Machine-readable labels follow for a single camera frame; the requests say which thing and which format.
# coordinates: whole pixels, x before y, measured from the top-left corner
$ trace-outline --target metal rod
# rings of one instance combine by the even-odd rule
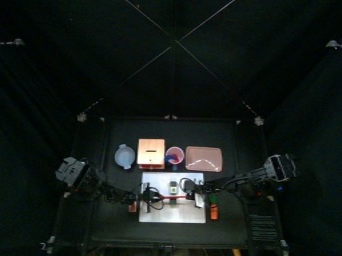
[[[169,54],[169,87],[168,87],[168,114],[174,113],[174,96],[176,96],[176,8],[174,1],[170,0],[170,37],[169,45],[172,47]]]
[[[236,0],[231,0],[177,41],[185,39]]]
[[[133,3],[129,0],[125,0],[125,2],[133,7],[133,9],[146,18],[146,20],[158,28],[158,30],[169,36],[169,33],[158,26],[158,24],[146,16],[146,14],[133,5]]]
[[[104,98],[98,98],[86,108],[85,110],[80,113],[80,114],[85,114],[101,101],[104,100]]]
[[[134,72],[133,74],[117,85],[116,88],[121,87],[124,83],[170,49],[170,46],[165,48]]]
[[[207,70],[207,72],[211,74],[211,76],[215,78],[215,80],[217,81],[217,83],[228,88],[227,84],[219,79],[219,77],[215,75],[215,73],[209,70],[209,68],[204,65],[204,63],[196,58],[196,56],[189,52],[189,50],[185,48],[185,46],[179,42],[174,41],[176,44],[181,47],[181,49],[188,53],[188,55],[196,60],[196,62],[199,63],[199,65]],[[249,105],[241,100],[241,98],[239,97],[239,95],[229,90],[229,93],[233,95],[233,97],[240,101],[240,103],[243,104],[243,106],[251,111],[251,113],[257,116],[257,113],[252,110],[252,108],[249,107]]]
[[[13,42],[0,42],[0,45],[14,45],[14,46],[18,46],[18,45],[25,45],[24,41],[17,38],[13,40]]]

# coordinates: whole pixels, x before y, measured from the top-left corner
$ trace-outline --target orange box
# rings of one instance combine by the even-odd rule
[[[164,169],[165,141],[162,139],[138,139],[137,161],[140,169]]]

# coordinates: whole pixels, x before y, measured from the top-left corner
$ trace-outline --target black cable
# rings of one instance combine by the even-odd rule
[[[188,192],[184,190],[184,188],[181,187],[181,181],[183,181],[183,180],[191,181],[191,182],[193,183],[193,185],[196,185],[196,183],[195,183],[191,179],[188,179],[188,178],[181,178],[181,179],[179,180],[179,188],[180,188],[180,190],[181,190],[184,193],[188,193]]]
[[[154,187],[148,187],[148,189],[149,189],[149,191],[150,191],[150,190],[154,190],[154,191],[152,191],[152,192],[156,192],[157,195],[158,195],[158,198],[160,198],[158,190],[157,190]],[[158,210],[158,211],[160,211],[160,210],[164,208],[164,199],[161,199],[161,198],[160,198],[160,200],[158,200],[158,202],[161,202],[161,207],[160,207],[160,208],[154,207],[149,201],[146,201],[146,200],[142,200],[142,201],[144,201],[145,204],[146,204],[149,207],[152,207],[154,210]]]
[[[225,187],[231,184],[231,183],[233,183],[233,182],[236,182],[236,181],[240,181],[240,180],[247,180],[248,178],[245,178],[245,177],[243,177],[243,178],[235,178],[235,179],[232,179],[232,180],[228,180],[225,183],[224,183],[224,185],[221,186],[221,189],[225,189]]]
[[[121,195],[117,193],[114,187],[113,187],[108,182],[102,182],[100,188],[102,188],[105,195],[109,195],[109,194],[110,194],[110,195],[114,195],[114,196],[117,196],[117,197],[121,196]]]

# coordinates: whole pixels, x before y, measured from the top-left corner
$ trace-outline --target table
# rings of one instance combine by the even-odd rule
[[[256,126],[253,120],[162,120],[113,117],[105,118],[104,122],[88,121],[80,124],[72,156],[89,158],[105,172],[110,184],[126,191],[138,191],[141,170],[136,164],[129,171],[122,170],[114,163],[113,155],[120,144],[125,144],[136,152],[138,138],[162,138],[165,148],[170,146],[183,149],[187,146],[220,148],[221,172],[205,172],[203,174],[205,181],[251,171],[263,165],[267,158],[261,126]],[[187,172],[184,162],[179,165],[179,171]],[[85,219],[90,221],[84,223],[85,229],[80,228],[85,231],[80,231],[78,240],[92,246],[105,244],[122,247],[248,248],[251,232],[248,217],[244,214],[248,210],[229,193],[221,192],[217,202],[217,221],[209,220],[207,213],[204,224],[142,223],[138,222],[138,214],[129,214],[125,206],[109,204],[100,198],[90,203],[88,212],[82,212],[86,215]],[[276,214],[272,209],[276,206],[275,202],[267,204],[271,204],[265,206],[271,208],[267,214]],[[257,215],[257,209],[253,209],[248,216],[255,215],[255,212]],[[60,233],[60,239],[64,239],[62,232],[54,233]]]

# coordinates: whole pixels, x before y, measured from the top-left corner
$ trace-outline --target black background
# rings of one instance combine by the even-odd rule
[[[97,0],[0,4],[0,246],[49,237],[53,172],[76,115],[265,119],[301,176],[280,200],[295,255],[339,255],[342,2]]]

